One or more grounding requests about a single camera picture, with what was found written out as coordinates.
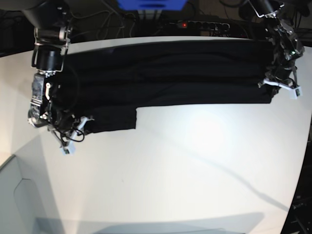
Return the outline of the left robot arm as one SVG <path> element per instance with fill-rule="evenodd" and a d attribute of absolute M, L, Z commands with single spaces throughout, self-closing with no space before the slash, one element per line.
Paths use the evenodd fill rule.
<path fill-rule="evenodd" d="M 295 62 L 303 56 L 305 48 L 291 23 L 280 15 L 284 3 L 280 0 L 247 2 L 258 18 L 263 19 L 265 30 L 270 34 L 268 39 L 273 45 L 273 61 L 258 86 L 272 86 L 276 90 L 282 88 L 288 90 L 291 99 L 297 99 L 302 96 L 302 89 L 297 84 Z"/>

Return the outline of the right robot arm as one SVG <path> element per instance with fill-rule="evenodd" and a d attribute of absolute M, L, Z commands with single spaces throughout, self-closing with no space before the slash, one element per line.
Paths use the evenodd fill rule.
<path fill-rule="evenodd" d="M 75 152 L 78 136 L 84 137 L 84 126 L 92 117 L 77 117 L 73 110 L 78 101 L 68 104 L 56 100 L 60 84 L 53 80 L 63 71 L 71 43 L 69 6 L 63 0 L 41 0 L 22 12 L 34 25 L 35 48 L 31 66 L 37 70 L 32 82 L 28 122 L 35 128 L 47 127 L 65 155 Z"/>

